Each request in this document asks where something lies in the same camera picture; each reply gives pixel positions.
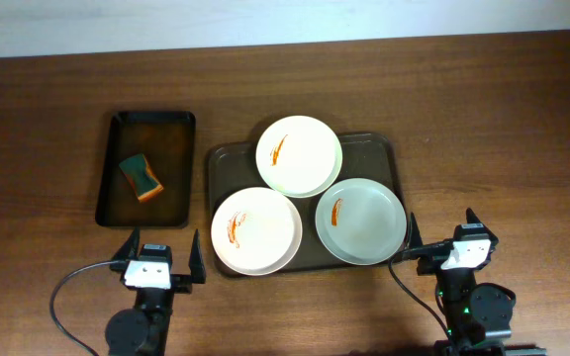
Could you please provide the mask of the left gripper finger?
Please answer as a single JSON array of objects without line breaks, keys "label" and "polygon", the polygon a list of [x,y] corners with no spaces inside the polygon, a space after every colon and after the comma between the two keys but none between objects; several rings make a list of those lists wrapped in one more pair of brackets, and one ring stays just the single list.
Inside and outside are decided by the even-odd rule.
[{"label": "left gripper finger", "polygon": [[131,232],[128,239],[113,255],[113,261],[127,261],[133,260],[137,257],[138,248],[140,245],[140,229],[135,227]]},{"label": "left gripper finger", "polygon": [[189,256],[189,269],[192,284],[206,283],[206,268],[201,252],[200,232],[195,230]]}]

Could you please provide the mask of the pale green plate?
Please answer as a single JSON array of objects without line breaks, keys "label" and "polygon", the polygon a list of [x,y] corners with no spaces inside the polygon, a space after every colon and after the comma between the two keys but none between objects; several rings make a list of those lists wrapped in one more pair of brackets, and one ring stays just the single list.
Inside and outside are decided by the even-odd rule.
[{"label": "pale green plate", "polygon": [[400,250],[408,231],[399,197],[365,178],[346,179],[328,188],[318,201],[315,225],[329,253],[352,265],[388,260]]}]

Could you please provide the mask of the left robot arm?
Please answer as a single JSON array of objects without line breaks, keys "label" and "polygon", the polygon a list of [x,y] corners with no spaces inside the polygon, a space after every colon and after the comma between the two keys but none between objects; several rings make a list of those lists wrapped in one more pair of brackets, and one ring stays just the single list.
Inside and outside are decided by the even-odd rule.
[{"label": "left robot arm", "polygon": [[173,274],[172,250],[168,245],[140,244],[135,228],[111,259],[110,270],[136,293],[134,305],[118,311],[108,321],[105,340],[111,355],[162,356],[165,353],[174,297],[189,295],[195,284],[206,282],[200,234],[192,239],[188,261],[190,273]]}]

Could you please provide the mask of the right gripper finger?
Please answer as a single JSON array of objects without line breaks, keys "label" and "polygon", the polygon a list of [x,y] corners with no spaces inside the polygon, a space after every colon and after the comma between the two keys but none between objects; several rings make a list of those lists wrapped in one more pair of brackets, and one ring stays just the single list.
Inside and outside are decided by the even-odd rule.
[{"label": "right gripper finger", "polygon": [[417,218],[414,213],[410,213],[407,246],[409,248],[416,248],[422,245],[423,240],[417,223]]},{"label": "right gripper finger", "polygon": [[477,217],[477,215],[474,213],[474,211],[471,208],[466,209],[465,216],[466,216],[466,222],[468,224],[481,223],[480,219]]}]

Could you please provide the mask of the green and orange sponge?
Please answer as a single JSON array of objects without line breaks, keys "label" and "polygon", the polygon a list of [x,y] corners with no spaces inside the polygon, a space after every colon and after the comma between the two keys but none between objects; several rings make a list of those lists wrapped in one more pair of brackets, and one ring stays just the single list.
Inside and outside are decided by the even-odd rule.
[{"label": "green and orange sponge", "polygon": [[152,172],[146,157],[140,153],[119,164],[119,168],[132,186],[140,203],[146,202],[163,191],[163,186]]}]

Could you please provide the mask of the white plate top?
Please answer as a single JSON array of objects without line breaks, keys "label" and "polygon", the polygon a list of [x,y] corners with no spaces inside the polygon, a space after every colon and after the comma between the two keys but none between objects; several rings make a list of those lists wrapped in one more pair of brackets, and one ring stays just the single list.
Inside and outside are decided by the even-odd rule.
[{"label": "white plate top", "polygon": [[326,190],[340,172],[343,153],[336,133],[309,116],[290,116],[260,136],[255,163],[272,189],[290,198],[310,198]]}]

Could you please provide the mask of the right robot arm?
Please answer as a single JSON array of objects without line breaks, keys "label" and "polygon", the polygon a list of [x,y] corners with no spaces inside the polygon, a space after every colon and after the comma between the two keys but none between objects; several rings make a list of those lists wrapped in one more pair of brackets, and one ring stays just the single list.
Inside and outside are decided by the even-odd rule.
[{"label": "right robot arm", "polygon": [[533,345],[507,346],[512,336],[511,320],[516,294],[493,283],[477,283],[475,273],[491,262],[499,238],[468,209],[466,222],[458,225],[451,238],[424,244],[417,219],[410,216],[405,249],[390,265],[416,260],[417,274],[433,275],[435,319],[446,338],[433,346],[435,355],[545,355]]}]

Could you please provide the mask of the white plate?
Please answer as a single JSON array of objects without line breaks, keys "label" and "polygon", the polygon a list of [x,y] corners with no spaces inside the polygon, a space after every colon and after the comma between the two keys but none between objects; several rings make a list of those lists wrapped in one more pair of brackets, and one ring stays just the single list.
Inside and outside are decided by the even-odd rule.
[{"label": "white plate", "polygon": [[214,213],[211,240],[219,259],[246,276],[264,276],[285,267],[302,242],[302,219],[282,194],[262,187],[227,197]]},{"label": "white plate", "polygon": [[336,133],[309,116],[290,116],[260,136],[255,163],[272,189],[290,198],[310,198],[326,190],[340,172],[343,153]]}]

